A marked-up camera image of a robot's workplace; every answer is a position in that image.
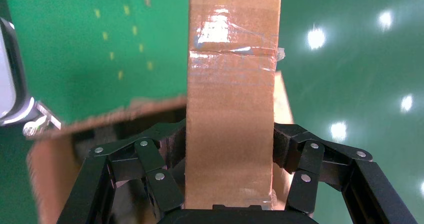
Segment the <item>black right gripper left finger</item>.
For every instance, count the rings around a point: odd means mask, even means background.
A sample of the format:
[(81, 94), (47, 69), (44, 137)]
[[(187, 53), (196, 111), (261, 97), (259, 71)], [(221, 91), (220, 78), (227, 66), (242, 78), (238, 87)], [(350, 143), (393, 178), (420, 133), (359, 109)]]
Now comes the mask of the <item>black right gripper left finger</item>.
[(184, 196), (160, 154), (161, 143), (185, 126), (158, 123), (142, 133), (94, 147), (57, 220), (59, 224), (109, 224), (119, 182), (140, 180), (159, 224), (170, 224)]

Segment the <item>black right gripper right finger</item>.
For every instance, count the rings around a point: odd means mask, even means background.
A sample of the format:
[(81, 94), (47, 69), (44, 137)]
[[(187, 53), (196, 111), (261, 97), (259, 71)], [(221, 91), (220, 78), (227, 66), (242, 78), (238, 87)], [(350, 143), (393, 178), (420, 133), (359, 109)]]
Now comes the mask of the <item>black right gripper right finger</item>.
[(314, 223), (319, 183), (342, 194), (355, 224), (416, 223), (368, 151), (321, 139), (297, 124), (276, 123), (273, 161), (293, 176), (284, 210), (289, 223)]

